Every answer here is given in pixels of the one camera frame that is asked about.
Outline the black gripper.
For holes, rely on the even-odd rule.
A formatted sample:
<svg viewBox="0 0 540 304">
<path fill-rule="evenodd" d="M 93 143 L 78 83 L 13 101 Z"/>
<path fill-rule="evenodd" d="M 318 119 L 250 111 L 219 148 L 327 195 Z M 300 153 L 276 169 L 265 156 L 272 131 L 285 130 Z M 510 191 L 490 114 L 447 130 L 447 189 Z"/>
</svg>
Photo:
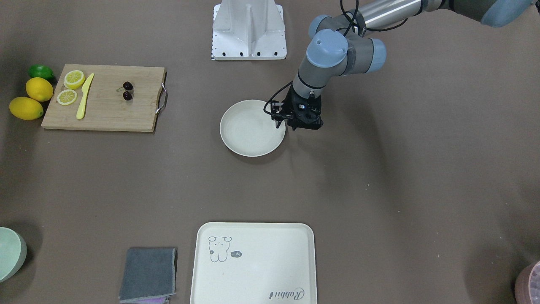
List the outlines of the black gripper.
<svg viewBox="0 0 540 304">
<path fill-rule="evenodd" d="M 293 89 L 289 89 L 282 102 L 276 100 L 270 102 L 270 115 L 275 121 L 276 129 L 280 128 L 283 121 L 286 121 L 292 130 L 297 128 L 318 130 L 324 123 L 321 118 L 321 98 L 315 98 L 314 94 L 303 98 Z"/>
</svg>

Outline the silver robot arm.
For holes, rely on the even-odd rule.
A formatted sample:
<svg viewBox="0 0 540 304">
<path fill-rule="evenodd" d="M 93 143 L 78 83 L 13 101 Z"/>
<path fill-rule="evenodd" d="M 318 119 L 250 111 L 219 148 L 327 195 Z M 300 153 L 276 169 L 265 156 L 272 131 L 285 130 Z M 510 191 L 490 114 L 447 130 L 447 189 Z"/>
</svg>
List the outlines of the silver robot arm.
<svg viewBox="0 0 540 304">
<path fill-rule="evenodd" d="M 286 85 L 283 101 L 270 98 L 266 113 L 276 128 L 286 122 L 292 129 L 317 130 L 323 125 L 321 94 L 334 76 L 371 73 L 386 61 L 386 46 L 367 38 L 372 32 L 397 29 L 407 19 L 446 9 L 490 27 L 503 27 L 519 17 L 538 0 L 375 0 L 339 16 L 320 15 L 309 25 L 311 41 L 297 74 Z"/>
</svg>

